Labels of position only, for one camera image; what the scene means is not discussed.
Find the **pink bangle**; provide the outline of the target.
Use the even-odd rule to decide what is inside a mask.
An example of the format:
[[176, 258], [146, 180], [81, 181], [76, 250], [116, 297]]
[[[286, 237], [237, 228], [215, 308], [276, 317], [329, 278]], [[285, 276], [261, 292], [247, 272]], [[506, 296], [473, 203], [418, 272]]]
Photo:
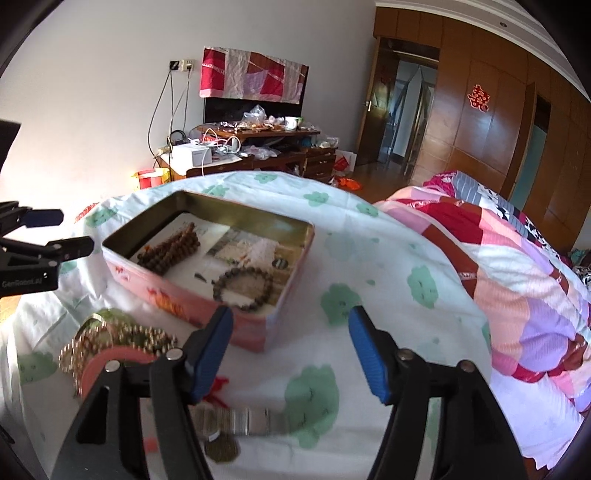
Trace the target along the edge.
[[78, 394], [84, 399], [100, 373], [109, 363], [117, 362], [119, 365], [124, 365], [125, 363], [147, 364], [155, 359], [156, 356], [154, 354], [146, 353], [130, 346], [107, 348], [94, 355], [83, 368], [79, 379]]

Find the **silver metal watch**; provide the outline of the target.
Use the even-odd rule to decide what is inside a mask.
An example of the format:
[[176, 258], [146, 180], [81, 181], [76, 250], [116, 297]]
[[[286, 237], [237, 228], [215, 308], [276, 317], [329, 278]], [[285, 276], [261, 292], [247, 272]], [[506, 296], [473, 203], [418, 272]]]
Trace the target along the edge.
[[191, 420], [197, 435], [214, 440], [221, 434], [252, 436], [283, 436], [290, 433], [287, 416], [260, 408], [223, 409], [209, 404], [191, 407]]

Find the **brown wooden bead mala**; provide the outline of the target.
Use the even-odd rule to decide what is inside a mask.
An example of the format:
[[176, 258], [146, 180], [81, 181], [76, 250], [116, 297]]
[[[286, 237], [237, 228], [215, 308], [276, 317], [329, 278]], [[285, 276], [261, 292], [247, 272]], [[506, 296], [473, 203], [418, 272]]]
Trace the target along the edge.
[[146, 246], [138, 253], [137, 264], [152, 273], [164, 276], [172, 267], [196, 253], [199, 246], [195, 224], [189, 223], [184, 229], [157, 245]]

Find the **red knotted cord charm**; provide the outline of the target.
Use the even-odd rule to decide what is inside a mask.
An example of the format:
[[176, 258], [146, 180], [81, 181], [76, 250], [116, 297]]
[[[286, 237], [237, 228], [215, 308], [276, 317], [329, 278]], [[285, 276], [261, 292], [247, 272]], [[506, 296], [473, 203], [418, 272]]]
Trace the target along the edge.
[[211, 389], [209, 392], [202, 398], [202, 401], [211, 404], [214, 407], [218, 407], [221, 409], [228, 410], [228, 404], [226, 404], [221, 397], [218, 396], [218, 393], [221, 392], [225, 385], [228, 385], [229, 379], [222, 376], [216, 376], [213, 380], [211, 385]]

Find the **red yellow carton box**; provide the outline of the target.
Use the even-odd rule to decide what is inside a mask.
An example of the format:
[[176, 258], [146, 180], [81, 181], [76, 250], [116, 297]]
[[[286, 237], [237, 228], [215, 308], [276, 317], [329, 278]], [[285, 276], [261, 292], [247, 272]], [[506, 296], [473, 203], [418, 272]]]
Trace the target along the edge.
[[158, 187], [170, 182], [170, 172], [167, 168], [152, 168], [137, 171], [132, 175], [134, 188], [144, 190]]

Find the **pink rectangular tin box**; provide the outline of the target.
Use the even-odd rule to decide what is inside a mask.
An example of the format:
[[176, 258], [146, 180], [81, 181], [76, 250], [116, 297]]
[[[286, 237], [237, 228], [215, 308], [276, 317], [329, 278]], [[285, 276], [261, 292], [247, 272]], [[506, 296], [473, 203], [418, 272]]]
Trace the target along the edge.
[[232, 344], [262, 352], [314, 236], [305, 221], [177, 191], [102, 246], [114, 279], [136, 296], [195, 327], [231, 307]]

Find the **white box appliance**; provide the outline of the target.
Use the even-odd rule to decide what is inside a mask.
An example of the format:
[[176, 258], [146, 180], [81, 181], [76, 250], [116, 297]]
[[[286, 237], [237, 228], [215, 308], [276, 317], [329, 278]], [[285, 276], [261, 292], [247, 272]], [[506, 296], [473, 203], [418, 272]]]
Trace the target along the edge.
[[169, 159], [171, 160], [171, 166], [176, 171], [186, 171], [211, 164], [211, 148], [195, 143], [175, 145], [172, 147]]

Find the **paper booklet in tin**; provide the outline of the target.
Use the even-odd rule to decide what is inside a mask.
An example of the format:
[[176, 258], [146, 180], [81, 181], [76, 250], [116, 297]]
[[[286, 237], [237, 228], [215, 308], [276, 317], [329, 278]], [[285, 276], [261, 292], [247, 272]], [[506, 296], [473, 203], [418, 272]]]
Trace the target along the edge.
[[200, 241], [197, 252], [160, 277], [202, 298], [222, 300], [236, 307], [252, 305], [267, 294], [266, 303], [253, 313], [269, 315], [273, 312], [301, 260], [302, 245], [273, 240], [182, 212], [144, 241], [130, 260], [137, 264], [137, 255], [146, 246], [157, 245], [189, 223], [195, 224]]

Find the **pink patchwork quilt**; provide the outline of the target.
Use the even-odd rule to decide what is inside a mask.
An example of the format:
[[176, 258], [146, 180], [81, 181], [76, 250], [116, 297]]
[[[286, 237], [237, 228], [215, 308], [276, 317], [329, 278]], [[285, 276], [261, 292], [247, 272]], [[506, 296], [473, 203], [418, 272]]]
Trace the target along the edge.
[[576, 409], [590, 407], [590, 292], [529, 217], [460, 171], [377, 203], [448, 257], [488, 318], [492, 365], [549, 378]]

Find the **wooden TV cabinet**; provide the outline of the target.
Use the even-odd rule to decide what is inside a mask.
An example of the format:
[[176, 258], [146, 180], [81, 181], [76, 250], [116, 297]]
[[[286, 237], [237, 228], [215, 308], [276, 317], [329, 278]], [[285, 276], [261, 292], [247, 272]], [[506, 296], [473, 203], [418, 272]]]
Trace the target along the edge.
[[311, 129], [245, 129], [204, 124], [195, 128], [192, 134], [186, 143], [211, 148], [212, 162], [186, 171], [176, 171], [169, 159], [173, 146], [165, 147], [155, 155], [155, 165], [167, 168], [172, 180], [259, 170], [263, 173], [283, 172], [326, 181], [334, 169], [337, 151], [334, 143], [329, 140], [321, 141], [318, 138], [320, 133]]

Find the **black television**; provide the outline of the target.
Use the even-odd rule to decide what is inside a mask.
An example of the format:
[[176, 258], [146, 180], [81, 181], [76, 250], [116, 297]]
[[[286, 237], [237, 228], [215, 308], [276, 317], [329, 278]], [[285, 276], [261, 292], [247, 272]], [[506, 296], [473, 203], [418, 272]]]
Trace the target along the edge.
[[303, 105], [301, 104], [209, 97], [204, 99], [202, 123], [239, 121], [242, 119], [243, 114], [252, 111], [256, 106], [262, 107], [266, 112], [266, 116], [276, 118], [286, 116], [301, 117], [303, 111]]

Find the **white cloud print sheet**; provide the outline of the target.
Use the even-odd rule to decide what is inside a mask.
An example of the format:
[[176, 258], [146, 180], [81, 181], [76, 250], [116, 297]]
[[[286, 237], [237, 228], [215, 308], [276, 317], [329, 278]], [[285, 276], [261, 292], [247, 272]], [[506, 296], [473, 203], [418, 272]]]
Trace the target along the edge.
[[[136, 215], [177, 191], [222, 198], [311, 223], [315, 236], [290, 289], [269, 346], [231, 344], [221, 372], [233, 405], [294, 413], [305, 386], [331, 395], [329, 427], [284, 438], [249, 440], [225, 479], [359, 479], [369, 471], [387, 414], [363, 380], [346, 330], [356, 305], [396, 341], [430, 361], [473, 360], [488, 378], [522, 453], [552, 467], [583, 415], [549, 378], [527, 383], [492, 365], [488, 318], [434, 243], [345, 191], [287, 174], [235, 172], [174, 182], [114, 197], [74, 226], [102, 243]], [[118, 283], [103, 246], [76, 260], [56, 291], [23, 297], [1, 327], [1, 418], [26, 459], [50, 472], [78, 402], [58, 367], [60, 349], [90, 314], [116, 308], [135, 321], [185, 339], [194, 326]]]

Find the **red patchwork cloth cover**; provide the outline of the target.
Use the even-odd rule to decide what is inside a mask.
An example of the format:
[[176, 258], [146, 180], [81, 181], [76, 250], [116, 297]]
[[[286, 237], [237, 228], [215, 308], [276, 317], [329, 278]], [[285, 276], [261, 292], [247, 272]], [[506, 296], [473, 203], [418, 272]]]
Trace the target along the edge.
[[300, 104], [308, 66], [257, 52], [206, 47], [199, 97]]

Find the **red gift bag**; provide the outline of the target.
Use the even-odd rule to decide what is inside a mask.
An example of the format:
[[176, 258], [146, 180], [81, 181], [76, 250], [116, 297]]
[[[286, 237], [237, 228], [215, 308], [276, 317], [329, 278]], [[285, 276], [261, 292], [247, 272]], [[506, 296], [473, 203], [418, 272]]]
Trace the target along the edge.
[[356, 166], [356, 153], [351, 151], [335, 151], [335, 172], [352, 173]]

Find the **wooden door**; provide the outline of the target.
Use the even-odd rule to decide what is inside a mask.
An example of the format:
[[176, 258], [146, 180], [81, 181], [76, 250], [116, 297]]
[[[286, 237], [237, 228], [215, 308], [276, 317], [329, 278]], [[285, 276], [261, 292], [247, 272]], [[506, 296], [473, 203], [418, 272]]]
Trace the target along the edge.
[[391, 48], [390, 40], [377, 38], [370, 71], [366, 110], [356, 150], [356, 166], [377, 162], [390, 115], [390, 101], [396, 89], [399, 57]]

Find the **wooden wardrobe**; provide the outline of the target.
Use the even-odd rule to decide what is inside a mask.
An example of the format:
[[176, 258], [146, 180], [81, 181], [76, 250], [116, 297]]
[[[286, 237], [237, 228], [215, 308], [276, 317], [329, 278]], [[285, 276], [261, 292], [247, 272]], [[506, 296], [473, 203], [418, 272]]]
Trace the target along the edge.
[[[460, 170], [509, 195], [542, 98], [550, 105], [549, 129], [523, 209], [555, 249], [589, 248], [590, 103], [574, 86], [514, 43], [444, 16], [380, 6], [374, 35], [440, 53], [412, 184]], [[486, 113], [467, 99], [475, 84], [491, 96]]]

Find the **red double happiness sticker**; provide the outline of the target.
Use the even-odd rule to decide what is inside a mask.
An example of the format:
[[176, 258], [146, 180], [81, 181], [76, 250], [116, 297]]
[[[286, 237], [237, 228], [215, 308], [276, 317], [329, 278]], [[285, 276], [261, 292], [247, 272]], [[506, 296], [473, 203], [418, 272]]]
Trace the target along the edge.
[[472, 90], [467, 94], [467, 99], [473, 109], [484, 113], [489, 111], [491, 96], [480, 84], [475, 84], [473, 86]]

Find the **wall power socket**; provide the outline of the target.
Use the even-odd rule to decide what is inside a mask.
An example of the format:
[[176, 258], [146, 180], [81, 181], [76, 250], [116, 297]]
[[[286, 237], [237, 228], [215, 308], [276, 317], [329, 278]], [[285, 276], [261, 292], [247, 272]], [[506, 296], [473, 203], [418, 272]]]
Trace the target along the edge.
[[170, 60], [168, 66], [171, 72], [190, 72], [194, 68], [194, 61], [193, 59]]

